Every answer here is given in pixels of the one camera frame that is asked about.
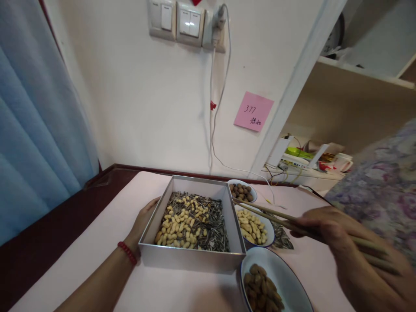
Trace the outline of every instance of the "bracelet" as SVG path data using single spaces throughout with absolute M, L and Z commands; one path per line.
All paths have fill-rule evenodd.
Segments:
M 125 253 L 127 253 L 127 255 L 129 256 L 129 259 L 130 259 L 130 261 L 133 265 L 137 264 L 136 257 L 133 255 L 130 248 L 127 247 L 127 245 L 124 242 L 118 242 L 117 246 L 120 247 L 121 249 L 123 249 L 125 251 Z

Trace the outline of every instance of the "wooden chopsticks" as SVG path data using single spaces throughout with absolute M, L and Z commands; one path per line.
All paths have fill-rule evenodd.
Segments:
M 320 241 L 321 243 L 326 244 L 325 240 L 323 239 L 323 237 L 321 236 L 321 233 L 314 228 L 311 227 L 303 227 L 299 224 L 296 224 L 296 218 L 288 215 L 288 214 L 284 214 L 282 212 L 278 212 L 272 209 L 268 209 L 266 207 L 262 207 L 256 204 L 252 204 L 252 203 L 248 203 L 245 201 L 241 201 L 239 199 L 233 198 L 233 201 L 235 204 L 243 207 L 244 209 L 250 210 L 251 212 L 254 212 L 255 214 L 261 215 L 262 217 L 265 217 L 266 219 L 269 219 L 273 222 L 276 222 L 282 226 L 284 226 L 285 228 L 292 230 L 292 231 L 296 231 L 301 235 L 304 236 L 308 236 L 310 238 L 313 238 L 316 241 Z M 289 221 L 284 221 L 284 220 L 280 220 L 274 217 L 271 217 L 265 213 L 259 212 L 257 210 L 252 209 L 251 207 L 255 207 L 257 209 L 269 212 L 273 215 L 279 216 L 281 218 L 284 218 L 286 220 Z M 373 242 L 370 242 L 369 240 L 365 240 L 356 236 L 352 236 L 350 235 L 351 239 L 353 240 L 353 242 L 360 248 L 360 247 L 364 247 L 368 250 L 371 250 L 373 252 L 375 252 L 376 254 L 380 255 L 380 257 L 376 257 L 376 256 L 372 256 L 369 255 L 363 251 L 361 251 L 361 253 L 363 254 L 364 258 L 367 260 L 367 262 L 375 267 L 378 267 L 386 272 L 392 273 L 394 275 L 400 275 L 400 273 L 391 265 L 390 262 L 382 259 L 382 255 L 386 254 L 386 251 L 383 247 L 374 244 Z

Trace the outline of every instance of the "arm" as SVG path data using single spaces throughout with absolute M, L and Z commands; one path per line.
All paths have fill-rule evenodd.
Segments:
M 384 239 L 334 207 L 312 209 L 298 219 L 298 223 L 320 227 L 334 255 L 342 291 L 357 312 L 416 311 L 413 269 L 406 257 Z M 383 246 L 387 252 L 385 259 L 393 264 L 400 276 L 372 267 L 348 234 Z
M 138 243 L 160 197 L 140 210 L 124 243 L 139 260 Z M 124 250 L 117 247 L 110 256 L 55 311 L 113 311 L 131 272 L 133 264 Z

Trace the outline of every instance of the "dark red table edge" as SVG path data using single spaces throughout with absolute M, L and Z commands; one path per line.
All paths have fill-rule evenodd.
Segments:
M 233 179 L 217 175 L 113 164 L 89 180 L 82 190 L 0 247 L 2 264 L 0 311 L 8 311 L 140 171 L 218 181 Z M 259 180 L 244 179 L 244 181 L 266 184 L 265 181 Z M 278 185 L 297 186 L 281 183 Z

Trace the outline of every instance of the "mug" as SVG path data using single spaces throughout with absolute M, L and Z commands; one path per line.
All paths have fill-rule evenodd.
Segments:
M 351 168 L 354 163 L 352 162 L 352 156 L 339 153 L 335 155 L 332 165 L 338 172 L 344 172 Z

